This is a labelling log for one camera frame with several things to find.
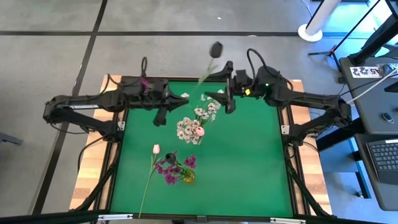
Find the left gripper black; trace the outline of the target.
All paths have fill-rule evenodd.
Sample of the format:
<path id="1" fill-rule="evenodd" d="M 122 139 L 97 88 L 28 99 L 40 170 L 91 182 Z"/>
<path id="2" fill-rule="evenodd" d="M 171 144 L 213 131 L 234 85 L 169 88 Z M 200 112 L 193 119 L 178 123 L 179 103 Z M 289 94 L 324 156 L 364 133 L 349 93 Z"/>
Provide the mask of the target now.
<path id="1" fill-rule="evenodd" d="M 157 109 L 157 113 L 153 120 L 155 126 L 166 124 L 168 92 L 168 83 L 165 80 L 156 80 L 153 83 L 153 89 L 150 92 L 150 105 L 151 109 Z M 170 103 L 170 111 L 189 103 L 188 93 L 182 93 L 181 95 L 171 93 L 170 97 L 174 100 Z"/>

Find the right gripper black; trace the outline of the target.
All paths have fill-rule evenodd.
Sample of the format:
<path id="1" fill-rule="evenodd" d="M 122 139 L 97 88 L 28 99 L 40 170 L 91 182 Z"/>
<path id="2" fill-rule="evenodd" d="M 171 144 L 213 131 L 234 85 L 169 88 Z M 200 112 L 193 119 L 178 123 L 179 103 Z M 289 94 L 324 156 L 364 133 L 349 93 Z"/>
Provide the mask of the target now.
<path id="1" fill-rule="evenodd" d="M 245 90 L 249 88 L 252 78 L 250 78 L 245 70 L 237 70 L 233 76 L 233 62 L 227 61 L 226 65 L 218 72 L 213 72 L 216 66 L 209 69 L 206 75 L 207 80 L 225 80 L 226 93 L 217 93 L 206 91 L 205 95 L 217 101 L 221 105 L 226 105 L 226 114 L 231 114 L 236 109 L 234 96 L 245 95 Z"/>

